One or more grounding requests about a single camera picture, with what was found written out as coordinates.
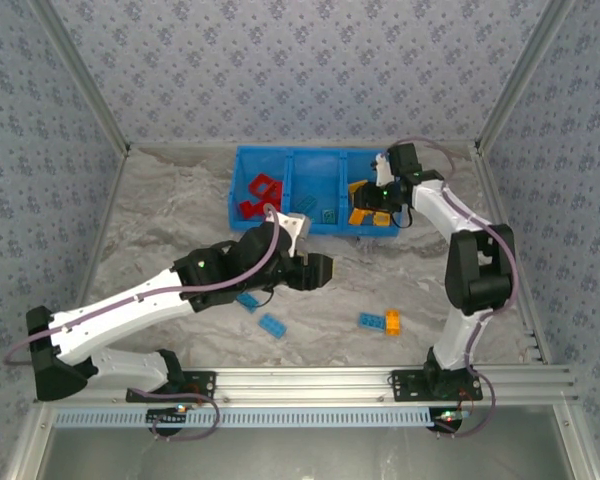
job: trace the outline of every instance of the gray marble floor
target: gray marble floor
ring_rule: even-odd
[[[456,149],[466,148],[453,145]],[[227,220],[235,148],[155,147],[131,151],[106,234],[90,301],[134,286],[190,250],[238,238]],[[443,174],[444,157],[418,146],[421,162]],[[485,215],[470,161],[451,182],[468,206]],[[420,364],[439,337],[448,311],[444,292],[447,246],[426,218],[397,238],[312,236],[310,251],[335,258],[333,280],[314,292],[276,289],[269,305],[249,314],[235,304],[150,327],[114,345],[133,351],[174,350],[185,366]],[[260,299],[267,294],[256,293]],[[402,334],[360,329],[360,312],[400,310]],[[284,322],[276,340],[257,325],[269,312]],[[524,326],[515,310],[492,320],[477,363],[523,361]]]

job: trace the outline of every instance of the white robotic arm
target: white robotic arm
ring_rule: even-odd
[[[487,313],[502,307],[512,294],[514,266],[491,233],[511,252],[513,233],[509,226],[491,225],[472,212],[437,171],[423,171],[412,143],[391,146],[386,154],[376,156],[372,166],[376,181],[353,193],[354,207],[391,215],[401,212],[403,206],[413,208],[449,243],[445,289],[451,308],[424,370],[433,397],[450,398],[462,382],[473,383],[470,372],[463,375],[467,370],[465,355],[472,363],[473,350],[490,317]],[[479,322],[481,328],[476,330]]]
[[[332,259],[303,251],[310,220],[278,212],[276,218],[277,241],[276,222],[269,213],[262,225],[238,242],[194,250],[172,268],[122,293],[66,312],[30,310],[27,327],[33,336],[30,350],[38,399],[66,398],[87,384],[155,391],[170,382],[180,383],[182,370],[172,352],[137,354],[105,347],[192,310],[232,303],[245,291],[273,291],[279,284],[313,290],[326,284],[332,276]]]

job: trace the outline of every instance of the orange lego brick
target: orange lego brick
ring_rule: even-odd
[[[376,212],[373,214],[373,224],[376,227],[388,227],[391,223],[391,217],[388,213]]]
[[[349,195],[353,195],[357,189],[367,183],[367,180],[361,180],[359,182],[349,184]]]
[[[364,217],[370,214],[370,210],[361,210],[359,208],[354,208],[353,212],[349,216],[349,225],[361,225]]]
[[[400,312],[398,310],[387,310],[385,333],[387,335],[400,335]]]

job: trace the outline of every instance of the blue patterned wall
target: blue patterned wall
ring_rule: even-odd
[[[25,0],[0,0],[0,478],[34,398],[24,312],[71,306],[118,166]]]
[[[131,143],[475,138],[546,0],[53,0]]]
[[[576,3],[488,156],[600,445],[600,0]]]

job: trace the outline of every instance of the blue plastic bin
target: blue plastic bin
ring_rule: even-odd
[[[381,150],[357,148],[251,147],[236,151],[236,163],[229,192],[229,225],[244,231],[259,225],[262,216],[242,218],[238,205],[245,200],[258,201],[248,190],[260,173],[282,180],[282,213],[295,212],[308,196],[316,200],[305,214],[312,219],[312,234],[387,237],[399,232],[394,225],[376,227],[372,215],[360,226],[349,225],[353,207],[348,185],[373,180],[371,162]],[[335,223],[325,223],[323,213],[332,210]]]

